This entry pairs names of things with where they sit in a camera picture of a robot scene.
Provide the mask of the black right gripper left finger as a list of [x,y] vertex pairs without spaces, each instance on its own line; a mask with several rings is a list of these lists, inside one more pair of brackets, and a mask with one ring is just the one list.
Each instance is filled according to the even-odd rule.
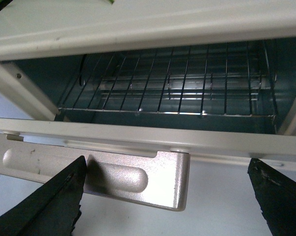
[[87,166],[78,157],[18,205],[0,216],[0,236],[70,236],[81,216]]

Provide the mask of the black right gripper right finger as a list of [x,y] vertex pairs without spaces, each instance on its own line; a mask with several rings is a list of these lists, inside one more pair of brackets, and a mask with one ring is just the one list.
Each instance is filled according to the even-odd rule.
[[257,158],[247,172],[271,234],[296,236],[296,182]]

